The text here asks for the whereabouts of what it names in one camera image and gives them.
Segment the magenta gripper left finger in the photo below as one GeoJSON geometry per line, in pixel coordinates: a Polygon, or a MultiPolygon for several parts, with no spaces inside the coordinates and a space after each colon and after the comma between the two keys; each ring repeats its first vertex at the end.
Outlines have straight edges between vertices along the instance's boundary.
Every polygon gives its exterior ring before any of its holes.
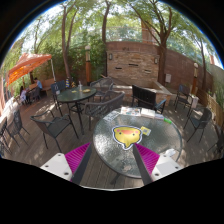
{"type": "Polygon", "coordinates": [[[91,153],[91,144],[87,143],[73,149],[65,155],[66,161],[72,171],[72,183],[75,183],[77,185],[80,184],[91,153]]]}

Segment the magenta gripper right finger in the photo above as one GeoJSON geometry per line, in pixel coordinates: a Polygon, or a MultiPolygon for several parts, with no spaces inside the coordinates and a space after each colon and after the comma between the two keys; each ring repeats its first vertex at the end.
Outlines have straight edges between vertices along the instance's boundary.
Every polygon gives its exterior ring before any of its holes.
{"type": "Polygon", "coordinates": [[[133,154],[143,183],[145,185],[152,183],[153,180],[151,178],[151,174],[160,158],[160,155],[137,143],[133,145],[133,154]]]}

